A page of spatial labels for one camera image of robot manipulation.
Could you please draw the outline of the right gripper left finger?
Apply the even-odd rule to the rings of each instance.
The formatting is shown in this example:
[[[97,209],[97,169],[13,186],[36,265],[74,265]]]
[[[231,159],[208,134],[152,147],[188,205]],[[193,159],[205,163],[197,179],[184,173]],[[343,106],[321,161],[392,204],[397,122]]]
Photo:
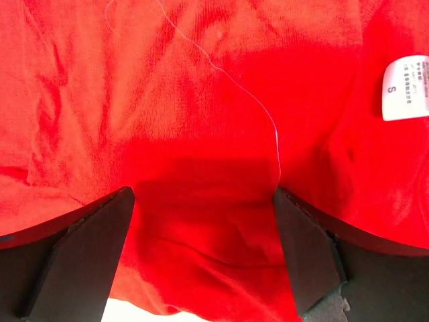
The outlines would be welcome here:
[[[1,236],[1,320],[100,321],[134,204],[125,186]]]

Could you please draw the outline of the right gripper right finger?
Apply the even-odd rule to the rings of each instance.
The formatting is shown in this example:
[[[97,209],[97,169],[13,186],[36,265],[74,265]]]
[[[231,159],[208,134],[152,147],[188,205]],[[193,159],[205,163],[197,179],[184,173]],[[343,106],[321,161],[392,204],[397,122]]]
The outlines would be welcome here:
[[[427,321],[428,250],[385,239],[285,189],[273,196],[303,321]]]

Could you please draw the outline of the red t shirt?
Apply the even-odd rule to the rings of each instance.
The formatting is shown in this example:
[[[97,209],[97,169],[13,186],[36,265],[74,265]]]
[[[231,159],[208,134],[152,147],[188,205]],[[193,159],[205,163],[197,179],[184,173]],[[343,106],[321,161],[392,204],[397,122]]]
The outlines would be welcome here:
[[[381,109],[427,53],[427,1],[2,1],[1,233],[130,186],[112,297],[297,321],[278,186],[428,247],[428,119]]]

